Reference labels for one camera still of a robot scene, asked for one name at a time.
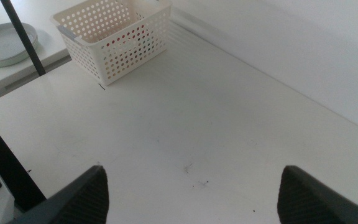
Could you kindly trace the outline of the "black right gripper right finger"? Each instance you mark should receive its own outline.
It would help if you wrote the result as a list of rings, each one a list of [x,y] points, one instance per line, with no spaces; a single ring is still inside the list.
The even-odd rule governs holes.
[[[278,193],[281,223],[358,223],[358,205],[297,166],[285,166]]]

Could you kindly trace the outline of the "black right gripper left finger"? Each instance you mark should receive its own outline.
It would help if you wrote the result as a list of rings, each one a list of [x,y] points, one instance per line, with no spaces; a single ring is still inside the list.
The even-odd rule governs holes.
[[[106,223],[108,210],[106,171],[103,166],[93,166],[61,191],[11,223]]]

